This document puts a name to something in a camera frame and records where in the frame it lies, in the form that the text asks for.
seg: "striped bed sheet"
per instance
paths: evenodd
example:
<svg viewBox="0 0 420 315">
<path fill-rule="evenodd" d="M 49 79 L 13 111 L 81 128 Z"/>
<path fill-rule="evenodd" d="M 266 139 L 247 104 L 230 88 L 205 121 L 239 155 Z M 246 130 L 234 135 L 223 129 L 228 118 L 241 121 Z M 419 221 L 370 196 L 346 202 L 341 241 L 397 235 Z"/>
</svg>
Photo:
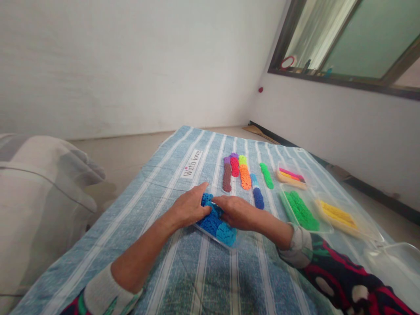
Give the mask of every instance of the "striped bed sheet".
<svg viewBox="0 0 420 315">
<path fill-rule="evenodd" d="M 194 171 L 184 170 L 200 151 Z M 222 190 L 223 158 L 232 152 L 248 159 L 264 197 L 264 211 L 287 221 L 278 198 L 279 183 L 268 189 L 260 162 L 274 170 L 279 161 L 309 174 L 317 191 L 360 207 L 339 183 L 305 150 L 245 140 L 183 126 L 170 136 L 143 166 L 124 193 L 90 231 L 39 278 L 13 314 L 56 314 L 88 281 L 124 252 L 173 202 L 193 186 L 207 181 L 207 193 Z M 229 194 L 254 203 L 240 178 L 231 180 Z M 385 243 L 392 239 L 379 227 Z M 178 230 L 158 257 L 134 314 L 339 314 L 296 270 L 277 255 L 265 237 L 245 232 L 241 247 L 229 252 L 191 226 Z M 368 267 L 363 250 L 373 248 L 339 231 L 326 240 L 354 262 Z"/>
</svg>

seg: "floor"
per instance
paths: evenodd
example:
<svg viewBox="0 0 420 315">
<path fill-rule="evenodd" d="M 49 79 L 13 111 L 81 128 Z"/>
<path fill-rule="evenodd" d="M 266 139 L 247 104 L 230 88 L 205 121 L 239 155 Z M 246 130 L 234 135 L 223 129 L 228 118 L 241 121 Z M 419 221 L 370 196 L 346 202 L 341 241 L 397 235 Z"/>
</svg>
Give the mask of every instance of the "floor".
<svg viewBox="0 0 420 315">
<path fill-rule="evenodd" d="M 208 128 L 206 130 L 240 138 L 267 141 L 261 136 L 243 130 L 241 127 Z M 86 189 L 98 205 L 98 211 L 90 221 L 91 225 L 112 205 L 141 170 L 142 166 L 151 158 L 159 144 L 172 133 L 71 141 L 74 146 L 86 152 L 101 165 L 107 174 L 107 179 L 103 183 Z M 342 186 L 396 242 L 408 242 L 420 248 L 419 226 L 409 222 L 353 187 L 345 183 L 342 183 Z"/>
</svg>

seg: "person's left hand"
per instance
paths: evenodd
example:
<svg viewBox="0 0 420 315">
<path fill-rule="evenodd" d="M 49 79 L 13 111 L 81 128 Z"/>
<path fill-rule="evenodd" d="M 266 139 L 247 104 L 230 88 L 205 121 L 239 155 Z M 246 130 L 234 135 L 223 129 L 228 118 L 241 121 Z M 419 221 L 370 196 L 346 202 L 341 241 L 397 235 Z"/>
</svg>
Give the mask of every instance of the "person's left hand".
<svg viewBox="0 0 420 315">
<path fill-rule="evenodd" d="M 210 206 L 201 206 L 201 198 L 208 185 L 209 183 L 204 182 L 179 196 L 172 207 L 164 214 L 164 217 L 177 228 L 184 228 L 210 214 Z"/>
</svg>

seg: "clear plastic tray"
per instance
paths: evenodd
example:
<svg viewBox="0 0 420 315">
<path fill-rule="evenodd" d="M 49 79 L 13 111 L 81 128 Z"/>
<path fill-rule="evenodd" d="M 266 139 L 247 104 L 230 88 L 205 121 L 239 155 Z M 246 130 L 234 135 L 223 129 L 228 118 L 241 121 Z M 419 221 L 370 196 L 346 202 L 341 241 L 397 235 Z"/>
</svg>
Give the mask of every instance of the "clear plastic tray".
<svg viewBox="0 0 420 315">
<path fill-rule="evenodd" d="M 281 180 L 280 180 L 280 178 L 279 178 L 279 175 L 280 175 L 280 170 L 279 170 L 279 168 L 283 168 L 283 169 L 285 169 L 285 170 L 287 170 L 287 171 L 289 171 L 289 172 L 292 172 L 292 173 L 294 173 L 294 174 L 297 174 L 297 175 L 302 175 L 303 176 L 303 178 L 305 179 L 305 183 L 303 183 L 303 182 L 298 182 L 297 184 L 293 184 L 293 183 L 287 183 L 287 182 L 282 182 Z M 277 180 L 279 181 L 279 182 L 281 182 L 281 183 L 285 183 L 285 184 L 288 184 L 288 185 L 291 185 L 291 186 L 294 186 L 294 187 L 296 187 L 296 188 L 300 188 L 300 189 L 307 189 L 308 188 L 308 186 L 310 186 L 310 182 L 312 182 L 311 181 L 311 177 L 310 177 L 310 175 L 308 175 L 308 174 L 306 174 L 306 173 L 303 173 L 302 172 L 302 170 L 299 170 L 295 165 L 294 165 L 294 163 L 285 163 L 285 162 L 278 162 L 277 163 L 277 168 L 274 170 L 275 171 L 275 173 L 276 173 L 276 177 L 277 177 Z"/>
<path fill-rule="evenodd" d="M 384 241 L 384 238 L 379 232 L 378 228 L 376 227 L 376 224 L 372 222 L 372 220 L 367 216 L 362 215 L 355 206 L 343 200 L 338 201 L 337 199 L 332 198 L 330 195 L 324 192 L 318 192 L 317 195 L 318 200 L 321 200 L 331 206 L 339 208 L 340 210 L 347 212 L 349 215 L 351 215 L 353 221 L 358 227 L 358 230 L 349 227 L 348 225 L 341 223 L 326 215 L 326 213 L 322 209 L 320 202 L 316 200 L 316 205 L 318 207 L 319 213 L 324 218 L 324 220 L 329 221 L 333 227 L 340 231 L 346 232 L 356 238 L 378 242 Z"/>
<path fill-rule="evenodd" d="M 317 234 L 331 234 L 331 233 L 333 233 L 334 228 L 331 226 L 331 224 L 327 220 L 324 220 L 323 217 L 320 216 L 318 207 L 315 204 L 316 194 L 311 189 L 309 189 L 309 190 L 301 190 L 301 189 L 296 190 L 295 187 L 293 187 L 291 185 L 288 185 L 286 183 L 282 183 L 282 184 L 280 184 L 280 200 L 283 203 L 284 207 L 286 208 L 286 213 L 287 213 L 287 217 L 289 218 L 289 220 L 292 223 L 301 226 L 299 224 L 291 206 L 290 206 L 289 201 L 287 200 L 286 195 L 284 194 L 284 192 L 290 193 L 293 190 L 297 192 L 297 194 L 303 200 L 306 207 L 312 213 L 314 218 L 319 222 L 319 231 L 311 231 L 311 230 L 309 230 L 309 231 L 311 233 L 317 233 Z"/>
<path fill-rule="evenodd" d="M 420 251 L 408 243 L 379 249 L 365 249 L 373 272 L 394 289 L 395 294 L 413 311 L 420 313 Z"/>
<path fill-rule="evenodd" d="M 235 252 L 242 243 L 242 239 L 244 238 L 244 232 L 242 230 L 236 229 L 236 239 L 235 239 L 235 243 L 233 243 L 233 246 L 230 247 L 228 245 L 226 245 L 225 243 L 223 243 L 221 240 L 219 240 L 218 238 L 214 237 L 212 234 L 210 234 L 209 232 L 207 232 L 206 230 L 204 230 L 201 226 L 199 226 L 198 224 L 194 224 L 194 226 L 199 229 L 200 231 L 202 231 L 205 235 L 207 235 L 209 238 L 215 240 L 217 243 L 219 243 L 220 245 L 222 245 L 223 247 L 229 249 L 232 252 Z"/>
</svg>

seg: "sleeve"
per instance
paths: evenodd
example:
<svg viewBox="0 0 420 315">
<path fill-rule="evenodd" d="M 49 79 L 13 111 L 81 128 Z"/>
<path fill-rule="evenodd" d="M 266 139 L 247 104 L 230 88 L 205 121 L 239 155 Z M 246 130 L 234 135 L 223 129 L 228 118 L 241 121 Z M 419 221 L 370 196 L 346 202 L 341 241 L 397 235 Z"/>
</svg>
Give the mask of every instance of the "sleeve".
<svg viewBox="0 0 420 315">
<path fill-rule="evenodd" d="M 345 314 L 416 314 L 391 287 L 333 250 L 319 235 L 292 226 L 290 249 L 277 249 L 280 258 L 298 269 L 335 308 Z"/>
<path fill-rule="evenodd" d="M 111 274 L 111 264 L 97 274 L 61 315 L 126 315 L 138 302 L 143 289 L 132 294 L 120 287 Z"/>
</svg>

